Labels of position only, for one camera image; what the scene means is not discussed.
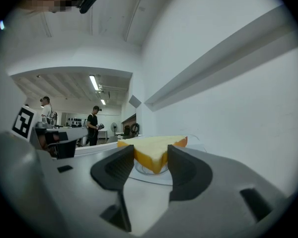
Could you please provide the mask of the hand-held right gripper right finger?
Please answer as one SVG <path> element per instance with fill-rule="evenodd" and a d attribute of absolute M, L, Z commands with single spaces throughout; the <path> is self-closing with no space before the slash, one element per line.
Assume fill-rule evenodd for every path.
<path fill-rule="evenodd" d="M 187 201 L 197 198 L 212 182 L 211 167 L 173 145 L 168 145 L 167 165 L 172 177 L 169 201 Z"/>

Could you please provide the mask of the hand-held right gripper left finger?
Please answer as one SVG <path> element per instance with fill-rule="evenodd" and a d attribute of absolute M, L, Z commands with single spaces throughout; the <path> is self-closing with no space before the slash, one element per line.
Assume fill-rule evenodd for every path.
<path fill-rule="evenodd" d="M 104 190 L 117 193 L 115 204 L 105 209 L 100 217 L 112 225 L 131 232 L 132 227 L 123 195 L 124 185 L 134 167 L 134 146 L 120 147 L 119 150 L 95 163 L 90 175 Z"/>

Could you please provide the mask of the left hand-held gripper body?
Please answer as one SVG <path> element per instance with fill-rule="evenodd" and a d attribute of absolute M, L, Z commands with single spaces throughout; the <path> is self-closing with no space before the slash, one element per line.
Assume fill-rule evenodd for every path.
<path fill-rule="evenodd" d="M 72 158 L 77 142 L 88 135 L 86 127 L 61 127 L 53 119 L 22 106 L 11 133 L 29 142 L 35 149 L 49 152 L 56 159 Z"/>

